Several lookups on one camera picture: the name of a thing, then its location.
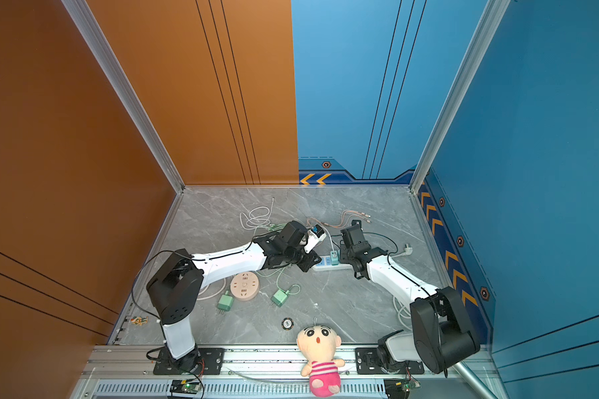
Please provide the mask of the teal charger with black cable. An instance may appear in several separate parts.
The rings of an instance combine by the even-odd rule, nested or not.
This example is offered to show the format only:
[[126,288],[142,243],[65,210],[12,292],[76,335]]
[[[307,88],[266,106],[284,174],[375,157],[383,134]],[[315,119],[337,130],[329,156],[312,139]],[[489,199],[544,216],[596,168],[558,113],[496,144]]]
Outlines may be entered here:
[[339,264],[339,253],[337,251],[331,251],[330,252],[330,262],[332,265],[338,265]]

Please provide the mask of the white blue power strip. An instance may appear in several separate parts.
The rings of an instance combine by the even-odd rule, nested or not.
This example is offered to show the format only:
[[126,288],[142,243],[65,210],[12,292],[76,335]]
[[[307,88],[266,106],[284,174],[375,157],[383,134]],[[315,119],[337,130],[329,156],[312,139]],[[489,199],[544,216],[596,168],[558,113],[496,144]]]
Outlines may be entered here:
[[332,264],[331,258],[324,257],[321,262],[314,265],[312,269],[320,272],[329,272],[336,270],[352,270],[353,268],[350,264]]

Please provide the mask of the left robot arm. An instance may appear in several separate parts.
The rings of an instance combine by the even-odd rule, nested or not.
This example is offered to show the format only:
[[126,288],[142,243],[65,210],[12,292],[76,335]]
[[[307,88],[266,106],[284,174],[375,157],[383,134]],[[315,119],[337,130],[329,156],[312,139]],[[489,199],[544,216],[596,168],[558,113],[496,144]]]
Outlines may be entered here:
[[291,221],[234,249],[210,254],[190,254],[184,249],[171,252],[146,284],[166,340],[157,359],[175,372],[196,371],[201,354],[192,332],[191,313],[201,289],[236,274],[288,265],[306,273],[321,262],[314,248],[325,237],[320,225],[308,228]]

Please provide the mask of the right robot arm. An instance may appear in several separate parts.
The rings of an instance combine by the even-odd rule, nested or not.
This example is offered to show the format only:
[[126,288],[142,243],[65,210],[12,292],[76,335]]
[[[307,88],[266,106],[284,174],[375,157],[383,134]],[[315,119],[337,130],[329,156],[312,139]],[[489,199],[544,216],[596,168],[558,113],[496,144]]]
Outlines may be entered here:
[[359,221],[341,230],[340,261],[354,269],[356,279],[369,279],[409,309],[410,327],[379,339],[377,356],[388,372],[420,362],[430,372],[448,369],[481,349],[459,292],[440,289],[417,278],[394,262],[387,250],[373,247]]

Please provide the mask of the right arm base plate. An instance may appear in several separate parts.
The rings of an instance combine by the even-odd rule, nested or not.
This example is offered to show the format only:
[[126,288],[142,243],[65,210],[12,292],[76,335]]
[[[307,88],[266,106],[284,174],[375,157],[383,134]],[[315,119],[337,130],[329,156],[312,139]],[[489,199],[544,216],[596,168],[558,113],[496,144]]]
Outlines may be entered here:
[[355,349],[357,373],[423,375],[424,364],[414,360],[397,361],[384,347],[358,347]]

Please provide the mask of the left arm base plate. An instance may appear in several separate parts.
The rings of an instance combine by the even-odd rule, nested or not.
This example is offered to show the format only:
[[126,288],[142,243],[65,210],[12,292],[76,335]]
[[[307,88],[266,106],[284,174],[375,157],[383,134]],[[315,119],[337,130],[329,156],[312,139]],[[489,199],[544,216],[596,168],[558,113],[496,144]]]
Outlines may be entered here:
[[154,362],[154,375],[185,375],[198,377],[221,374],[225,349],[222,347],[197,347],[180,359],[174,359],[166,347],[159,347],[146,354]]

